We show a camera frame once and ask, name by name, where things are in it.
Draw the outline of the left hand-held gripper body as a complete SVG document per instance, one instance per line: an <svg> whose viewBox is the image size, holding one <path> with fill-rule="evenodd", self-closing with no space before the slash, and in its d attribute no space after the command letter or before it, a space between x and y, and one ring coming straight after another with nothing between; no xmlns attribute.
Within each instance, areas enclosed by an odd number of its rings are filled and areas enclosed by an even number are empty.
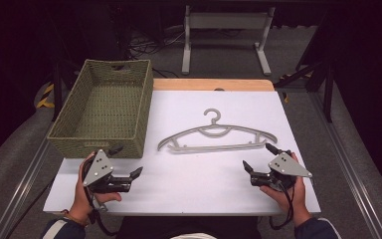
<svg viewBox="0 0 382 239"><path fill-rule="evenodd" d="M100 149L84 165L83 186L92 193L128 192L131 187L131 177L115 177L113 166L106 153Z"/></svg>

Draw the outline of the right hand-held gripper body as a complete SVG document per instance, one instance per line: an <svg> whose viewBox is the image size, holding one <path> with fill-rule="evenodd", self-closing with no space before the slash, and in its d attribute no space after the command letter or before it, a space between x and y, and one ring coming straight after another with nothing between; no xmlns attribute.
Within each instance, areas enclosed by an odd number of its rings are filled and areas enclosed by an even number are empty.
<svg viewBox="0 0 382 239"><path fill-rule="evenodd" d="M280 153L268 163L268 173L256 172L250 168L250 182L253 186L268 186L285 192L295 185L296 178L312 178L312 173L300 165L286 152Z"/></svg>

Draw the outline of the grey plastic clothes hanger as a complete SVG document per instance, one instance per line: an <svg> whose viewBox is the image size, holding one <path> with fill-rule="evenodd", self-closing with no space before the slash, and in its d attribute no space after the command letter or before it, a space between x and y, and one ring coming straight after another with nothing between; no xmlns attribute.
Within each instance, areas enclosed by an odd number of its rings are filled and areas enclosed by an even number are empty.
<svg viewBox="0 0 382 239"><path fill-rule="evenodd" d="M203 115L206 116L209 113L214 113L215 116L211 118L211 123L207 125L201 125L192 127L180 132L174 133L164 139L162 139L158 145L157 150L160 150L163 146L167 146L170 150L177 153L200 153L209 151L222 151L222 150L242 150L242 149L253 149L264 147L268 140L273 143L277 143L278 138L267 131L262 131L255 128L250 128L241 125L234 124L218 124L221 119L221 113L217 109L206 109ZM200 133L208 138L221 138L228 135L232 131L239 131L250 134L253 139L246 143L234 143L234 144L223 144L223 145L198 145L198 146L188 146L180 145L178 139L180 137L192 134Z"/></svg>

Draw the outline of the green woven basket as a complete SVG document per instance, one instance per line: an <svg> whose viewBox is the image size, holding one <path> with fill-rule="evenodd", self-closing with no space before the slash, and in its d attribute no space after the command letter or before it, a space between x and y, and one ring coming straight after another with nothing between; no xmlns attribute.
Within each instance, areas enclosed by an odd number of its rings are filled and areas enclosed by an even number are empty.
<svg viewBox="0 0 382 239"><path fill-rule="evenodd" d="M116 158L141 158L152 93L150 61L86 60L48 141L65 158L118 146Z"/></svg>

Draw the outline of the person's right hand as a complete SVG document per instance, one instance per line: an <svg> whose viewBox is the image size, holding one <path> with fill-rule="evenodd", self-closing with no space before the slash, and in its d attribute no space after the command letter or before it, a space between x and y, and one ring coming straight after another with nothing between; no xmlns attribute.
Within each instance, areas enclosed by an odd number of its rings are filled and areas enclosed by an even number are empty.
<svg viewBox="0 0 382 239"><path fill-rule="evenodd" d="M293 209L292 223L295 227L311 218L305 206L305 185L300 176L296 178L295 185L287 193L275 191L267 186L261 186L260 190L273 199L284 213L290 208Z"/></svg>

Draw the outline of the person's left hand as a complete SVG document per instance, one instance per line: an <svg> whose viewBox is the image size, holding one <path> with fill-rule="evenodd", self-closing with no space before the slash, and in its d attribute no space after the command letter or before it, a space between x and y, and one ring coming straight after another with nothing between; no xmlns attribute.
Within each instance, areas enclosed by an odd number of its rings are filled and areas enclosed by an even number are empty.
<svg viewBox="0 0 382 239"><path fill-rule="evenodd" d="M79 223L81 226L86 226L89 222L89 215L92 213L93 208L88 201L88 195L85 192L83 185L83 167L90 160L93 155L90 154L80 165L78 181L75 190L74 203L68 212L68 218L73 219L75 222ZM95 193L94 198L100 204L110 202L110 201L120 201L121 196L117 192L112 193Z"/></svg>

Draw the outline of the person's dark lap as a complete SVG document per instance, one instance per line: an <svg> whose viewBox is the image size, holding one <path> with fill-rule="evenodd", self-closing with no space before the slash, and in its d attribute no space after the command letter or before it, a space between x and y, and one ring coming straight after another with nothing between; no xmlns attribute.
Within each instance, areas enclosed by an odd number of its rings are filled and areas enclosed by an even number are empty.
<svg viewBox="0 0 382 239"><path fill-rule="evenodd" d="M115 239L172 239L192 233L215 239L262 239L253 216L127 216Z"/></svg>

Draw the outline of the yellow black floor tape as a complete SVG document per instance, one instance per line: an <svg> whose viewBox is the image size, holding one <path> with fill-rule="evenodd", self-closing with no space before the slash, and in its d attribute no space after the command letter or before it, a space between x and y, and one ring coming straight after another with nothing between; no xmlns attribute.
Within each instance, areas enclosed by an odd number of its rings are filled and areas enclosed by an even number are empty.
<svg viewBox="0 0 382 239"><path fill-rule="evenodd" d="M49 96L51 95L51 92L54 89L53 83L48 83L48 85L45 87L41 98L36 104L36 108L53 108L55 104L49 100Z"/></svg>

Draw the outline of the grey metal floor rail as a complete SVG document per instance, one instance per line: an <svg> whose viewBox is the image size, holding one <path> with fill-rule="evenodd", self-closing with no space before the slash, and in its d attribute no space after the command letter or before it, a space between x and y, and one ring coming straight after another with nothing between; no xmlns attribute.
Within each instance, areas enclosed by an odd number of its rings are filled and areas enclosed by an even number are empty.
<svg viewBox="0 0 382 239"><path fill-rule="evenodd" d="M382 175L366 149L340 92L333 93L331 122L323 112L323 93L309 93L308 96L331 141L357 210L372 238L382 239Z"/></svg>
<svg viewBox="0 0 382 239"><path fill-rule="evenodd" d="M0 217L0 239L9 239L24 217L28 214L33 205L43 195L47 187L39 193L39 195L22 211L22 206L25 203L40 169L45 161L45 154L48 152L50 143L47 137L44 136L36 150L33 158L30 161L28 168L23 174L22 179L18 183L15 192L10 198L2 216Z"/></svg>

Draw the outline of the white metal desk frame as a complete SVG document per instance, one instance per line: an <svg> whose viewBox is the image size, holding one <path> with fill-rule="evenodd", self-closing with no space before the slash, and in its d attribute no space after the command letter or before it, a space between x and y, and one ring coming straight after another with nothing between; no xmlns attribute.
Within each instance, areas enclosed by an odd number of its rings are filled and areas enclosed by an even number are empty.
<svg viewBox="0 0 382 239"><path fill-rule="evenodd" d="M191 63L191 30L192 29L237 29L260 30L261 39L254 44L259 63L265 76L272 74L265 54L265 45L275 16L275 7L256 13L215 13L193 12L187 5L184 16L184 49L181 72L190 73Z"/></svg>

